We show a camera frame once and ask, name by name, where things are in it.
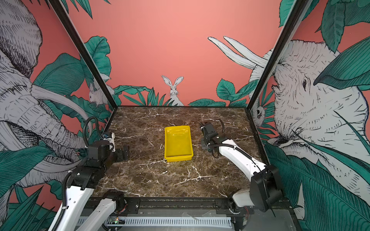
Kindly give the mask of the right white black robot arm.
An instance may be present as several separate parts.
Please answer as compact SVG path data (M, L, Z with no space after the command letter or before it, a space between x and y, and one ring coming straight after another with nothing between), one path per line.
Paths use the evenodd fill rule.
M267 165L240 148L224 133L219 134L212 123L200 123L202 149L219 154L231 161L250 181L248 190L232 195L234 204L241 207L254 206L262 212L272 210L272 205L284 197L284 186L278 168Z

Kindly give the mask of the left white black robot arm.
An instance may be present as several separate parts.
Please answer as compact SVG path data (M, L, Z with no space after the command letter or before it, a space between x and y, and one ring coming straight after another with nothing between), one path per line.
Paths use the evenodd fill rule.
M63 180L62 205L49 228L51 231L73 231L106 171L116 162L129 160L131 154L129 146L117 149L110 140L88 144L86 151L85 163L68 173ZM112 213L120 214L127 207L123 192L109 190L79 230L97 231Z

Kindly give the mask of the yellow plastic bin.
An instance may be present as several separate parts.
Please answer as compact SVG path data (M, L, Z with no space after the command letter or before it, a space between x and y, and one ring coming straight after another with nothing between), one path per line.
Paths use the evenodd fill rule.
M194 156L190 126L165 128L164 158L167 162L192 160Z

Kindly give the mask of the black mounting rail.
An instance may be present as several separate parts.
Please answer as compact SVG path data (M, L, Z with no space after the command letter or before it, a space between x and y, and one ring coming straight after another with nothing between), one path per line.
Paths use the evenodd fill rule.
M127 207L123 215L138 214L140 210L149 209L194 209L215 210L219 215L234 216L239 212L253 214L256 206L237 206L228 198L212 197L126 197Z

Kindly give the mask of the left black frame post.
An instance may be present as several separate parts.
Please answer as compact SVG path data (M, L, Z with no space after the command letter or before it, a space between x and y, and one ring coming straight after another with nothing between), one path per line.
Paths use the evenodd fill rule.
M57 17L61 21L62 25L64 26L66 32L68 33L69 37L73 41L74 45L78 49L80 55L82 56L82 59L86 63L89 71L92 73L94 79L97 81L98 85L101 87L102 92L106 96L108 102L112 106L114 110L118 108L114 98L112 97L111 93L108 91L108 88L103 81L100 72L95 65L91 55L89 54L85 44L83 43L80 35L78 34L76 28L74 27L73 23L71 22L69 16L66 13L66 10L64 9L63 4L61 1L57 0L50 0L48 1L56 13Z

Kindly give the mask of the black frame post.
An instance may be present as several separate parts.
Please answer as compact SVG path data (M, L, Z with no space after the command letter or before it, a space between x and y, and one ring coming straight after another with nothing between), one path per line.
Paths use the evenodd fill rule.
M297 31L305 13L307 12L312 1L295 1L294 6L290 11L289 17L284 24L282 32L276 42L276 45L272 51L271 57L268 60L264 72L259 79L257 87L253 93L253 96L247 106L247 111L251 111L260 93L263 91L264 85L268 82L271 77L273 70L276 68L280 58L285 53L289 42L293 35Z
M74 27L73 23L71 22L69 16L66 13L66 10L64 9L63 4L61 1L57 0L50 0L48 1L56 13L57 17L61 21L62 25L64 26L66 32L68 33L69 37L73 41L74 45L78 49L80 55L82 56L82 59L86 63L89 71L92 73L94 79L97 81L98 85L101 87L102 92L106 96L108 102L112 106L114 110L118 108L114 98L112 97L111 93L108 91L108 88L103 81L100 72L95 65L91 55L89 54L85 44L83 43L80 35L78 34L76 28Z

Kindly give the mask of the right black frame post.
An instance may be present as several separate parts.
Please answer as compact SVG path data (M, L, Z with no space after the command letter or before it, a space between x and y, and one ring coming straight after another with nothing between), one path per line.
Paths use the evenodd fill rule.
M289 17L284 24L282 32L276 42L276 45L272 51L271 57L268 60L264 72L259 79L257 87L253 93L253 96L247 106L247 111L251 111L260 93L263 91L264 85L268 82L271 77L273 70L276 68L280 58L285 53L289 42L293 35L297 31L305 13L307 12L312 1L295 1L294 6L290 11Z

